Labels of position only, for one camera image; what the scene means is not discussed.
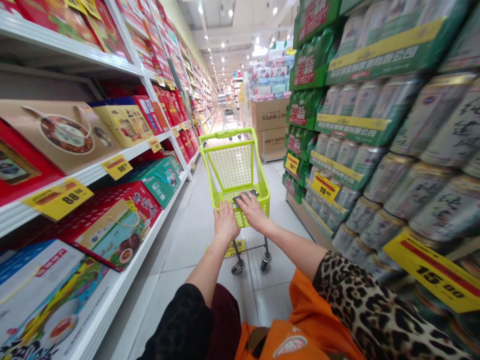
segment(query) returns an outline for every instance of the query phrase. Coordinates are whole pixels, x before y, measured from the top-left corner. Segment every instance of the person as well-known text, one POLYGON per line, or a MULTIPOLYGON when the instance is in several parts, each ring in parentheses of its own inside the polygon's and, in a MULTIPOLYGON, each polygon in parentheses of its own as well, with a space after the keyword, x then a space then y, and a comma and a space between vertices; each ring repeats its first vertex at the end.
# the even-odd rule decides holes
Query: person
POLYGON ((217 284, 240 228, 231 202, 214 210, 215 236, 167 306, 138 360, 470 359, 406 302, 338 253, 270 220, 257 199, 240 194, 248 223, 296 265, 289 321, 241 325, 238 304, 217 284))

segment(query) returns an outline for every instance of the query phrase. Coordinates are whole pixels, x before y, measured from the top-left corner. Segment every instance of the ceiling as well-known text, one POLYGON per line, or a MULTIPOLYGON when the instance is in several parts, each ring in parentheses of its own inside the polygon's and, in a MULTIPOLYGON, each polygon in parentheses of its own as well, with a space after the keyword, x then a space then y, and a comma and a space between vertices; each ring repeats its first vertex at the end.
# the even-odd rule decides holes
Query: ceiling
POLYGON ((287 35, 293 33, 299 5, 298 0, 177 0, 177 2, 208 64, 210 75, 214 82, 215 74, 217 75, 220 87, 222 83, 230 81, 235 70, 241 70, 242 65, 246 69, 250 61, 255 60, 252 52, 257 37, 259 46, 268 48, 272 37, 276 40, 286 40, 287 35), (232 17, 229 16, 229 10, 233 11, 232 17))

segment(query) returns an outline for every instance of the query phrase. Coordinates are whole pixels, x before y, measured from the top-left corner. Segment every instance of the yellow price tag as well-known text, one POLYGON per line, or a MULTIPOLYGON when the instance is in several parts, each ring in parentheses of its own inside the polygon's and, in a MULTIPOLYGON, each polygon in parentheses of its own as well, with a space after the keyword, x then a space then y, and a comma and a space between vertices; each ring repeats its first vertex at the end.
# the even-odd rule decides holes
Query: yellow price tag
POLYGON ((416 241, 408 231, 383 251, 456 313, 480 310, 480 280, 416 241))
POLYGON ((120 179, 123 175, 133 169, 132 165, 130 165, 123 155, 112 157, 110 160, 102 162, 101 165, 113 180, 120 179))
POLYGON ((78 208, 94 195, 73 177, 23 200, 25 204, 54 221, 78 208))
POLYGON ((289 153, 286 157, 285 169, 290 171, 292 174, 297 175, 297 170, 299 169, 299 160, 289 153))
POLYGON ((326 177, 321 176, 318 172, 315 175, 315 179, 313 180, 311 187, 329 204, 333 204, 335 197, 340 191, 340 186, 334 184, 326 177))
POLYGON ((150 148, 153 151, 153 153, 156 153, 162 148, 162 144, 160 144, 159 140, 156 137, 154 137, 151 140, 148 140, 148 145, 150 145, 150 148))

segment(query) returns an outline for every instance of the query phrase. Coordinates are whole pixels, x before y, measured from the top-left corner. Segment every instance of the floor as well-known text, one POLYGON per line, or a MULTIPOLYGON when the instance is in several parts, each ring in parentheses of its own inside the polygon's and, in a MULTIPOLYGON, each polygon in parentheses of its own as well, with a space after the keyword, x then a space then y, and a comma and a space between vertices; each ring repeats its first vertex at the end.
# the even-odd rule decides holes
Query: floor
MULTIPOLYGON (((221 119, 213 125, 212 132, 221 131, 221 119)), ((208 141, 207 146, 229 142, 228 139, 208 141)), ((282 185, 283 162, 275 161, 263 164, 263 170, 271 192, 270 218, 284 228, 311 239, 290 205, 285 201, 286 190, 282 185)), ((199 262, 214 237, 214 218, 210 198, 207 170, 200 159, 193 175, 193 181, 185 184, 186 191, 177 213, 170 226, 167 237, 174 237, 168 255, 163 264, 153 267, 160 270, 155 292, 148 305, 145 317, 136 337, 137 341, 130 358, 140 356, 146 340, 154 333, 162 314, 199 262)), ((261 245, 262 235, 251 227, 241 230, 238 239, 245 239, 248 248, 261 245)), ((260 271, 265 248, 248 251, 242 256, 245 269, 240 275, 231 274, 236 257, 226 258, 220 269, 218 282, 224 285, 238 301, 242 321, 256 326, 270 326, 274 319, 287 320, 292 305, 289 297, 289 284, 295 266, 285 254, 271 241, 269 251, 272 255, 268 273, 260 271)))

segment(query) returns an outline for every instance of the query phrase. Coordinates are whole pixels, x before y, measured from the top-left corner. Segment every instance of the hand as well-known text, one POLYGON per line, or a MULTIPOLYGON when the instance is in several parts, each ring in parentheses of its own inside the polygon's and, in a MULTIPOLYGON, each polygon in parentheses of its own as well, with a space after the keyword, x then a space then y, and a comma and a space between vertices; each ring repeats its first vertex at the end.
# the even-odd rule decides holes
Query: hand
POLYGON ((232 203, 227 200, 220 201, 218 212, 213 209, 213 217, 215 218, 215 240, 228 248, 240 234, 232 203))
POLYGON ((241 192, 240 198, 237 200, 238 206, 245 214, 250 226, 260 234, 265 235, 267 230, 274 224, 273 221, 267 217, 259 201, 250 191, 241 192))

